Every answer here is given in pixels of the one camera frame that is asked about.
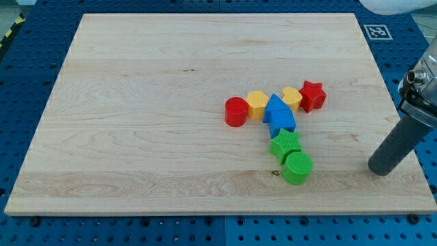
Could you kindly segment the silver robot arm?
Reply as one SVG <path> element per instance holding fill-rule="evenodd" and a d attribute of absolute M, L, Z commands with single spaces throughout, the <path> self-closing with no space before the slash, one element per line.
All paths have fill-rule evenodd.
<path fill-rule="evenodd" d="M 424 125 L 436 128 L 436 38 L 405 74 L 398 90 L 400 109 Z"/>

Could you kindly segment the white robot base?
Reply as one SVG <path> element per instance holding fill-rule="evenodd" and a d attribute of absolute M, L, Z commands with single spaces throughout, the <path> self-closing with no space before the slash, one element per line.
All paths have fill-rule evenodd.
<path fill-rule="evenodd" d="M 436 0 L 359 0 L 369 11 L 380 15 L 413 12 L 436 5 Z"/>

